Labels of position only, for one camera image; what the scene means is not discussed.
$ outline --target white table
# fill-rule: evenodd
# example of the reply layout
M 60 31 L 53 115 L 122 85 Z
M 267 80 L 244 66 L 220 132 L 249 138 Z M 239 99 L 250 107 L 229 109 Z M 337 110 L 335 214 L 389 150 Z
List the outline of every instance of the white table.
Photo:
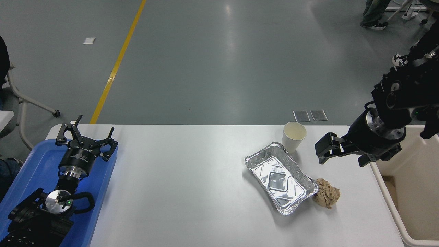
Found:
M 0 132 L 6 127 L 12 117 L 14 117 L 14 112 L 0 111 Z
M 341 197 L 330 210 L 306 200 L 289 216 L 276 211 L 244 164 L 280 142 L 282 126 L 84 124 L 79 130 L 99 139 L 111 126 L 119 150 L 91 247 L 403 246 L 370 166 L 360 168 L 355 155 L 318 164 L 314 143 L 348 126 L 306 126 L 295 159 Z

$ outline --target person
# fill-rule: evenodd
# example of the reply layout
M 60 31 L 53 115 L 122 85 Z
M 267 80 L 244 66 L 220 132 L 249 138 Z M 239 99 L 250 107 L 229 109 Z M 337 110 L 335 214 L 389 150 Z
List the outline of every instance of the person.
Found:
M 0 159 L 0 202 L 3 200 L 7 190 L 11 186 L 22 166 L 23 162 L 18 159 Z
M 7 53 L 6 44 L 0 36 L 0 92 L 3 84 L 6 82 L 5 77 L 9 70 L 9 66 L 9 55 Z M 0 99 L 0 110 L 2 110 L 2 105 L 3 102 Z M 18 159 L 0 159 L 0 202 L 3 200 L 3 197 L 20 171 L 22 165 L 23 162 Z
M 422 58 L 439 46 L 439 23 L 436 21 L 407 55 L 396 54 L 392 58 L 395 66 L 404 66 L 409 62 Z
M 9 54 L 7 53 L 6 44 L 0 36 L 0 92 L 3 87 L 3 84 L 6 82 L 6 75 L 9 70 Z M 3 102 L 0 99 L 0 111 L 3 109 Z
M 383 16 L 389 3 L 390 0 L 367 0 L 360 26 L 373 30 L 385 29 L 387 23 L 380 23 L 379 20 Z

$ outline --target shoe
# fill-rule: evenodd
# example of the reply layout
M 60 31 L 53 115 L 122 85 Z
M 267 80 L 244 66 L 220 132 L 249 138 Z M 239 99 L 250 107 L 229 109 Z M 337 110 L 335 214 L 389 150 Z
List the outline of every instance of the shoe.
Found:
M 397 67 L 401 67 L 408 64 L 409 61 L 407 60 L 407 56 L 408 55 L 399 55 L 399 54 L 394 55 L 392 58 L 393 65 Z
M 373 26 L 365 26 L 363 24 L 360 24 L 360 26 L 364 27 L 364 28 L 369 28 L 369 29 L 373 29 L 373 30 L 383 30 L 387 27 L 387 22 L 384 23 L 379 23 L 377 22 L 375 25 Z

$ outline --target white paper cup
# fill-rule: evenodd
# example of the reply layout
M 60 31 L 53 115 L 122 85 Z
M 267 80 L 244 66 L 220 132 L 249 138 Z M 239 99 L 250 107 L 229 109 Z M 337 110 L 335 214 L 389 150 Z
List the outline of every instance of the white paper cup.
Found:
M 306 137 L 306 129 L 297 122 L 289 122 L 284 126 L 282 135 L 282 145 L 289 153 L 292 153 L 299 147 L 300 142 Z

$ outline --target brown crumpled paper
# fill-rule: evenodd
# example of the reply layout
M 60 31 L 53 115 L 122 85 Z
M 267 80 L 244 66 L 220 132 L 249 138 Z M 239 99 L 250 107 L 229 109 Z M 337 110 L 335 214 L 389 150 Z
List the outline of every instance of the brown crumpled paper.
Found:
M 319 191 L 313 196 L 313 200 L 322 207 L 332 208 L 338 198 L 340 197 L 340 190 L 329 184 L 328 181 L 323 178 L 318 178 L 316 180 L 319 186 Z

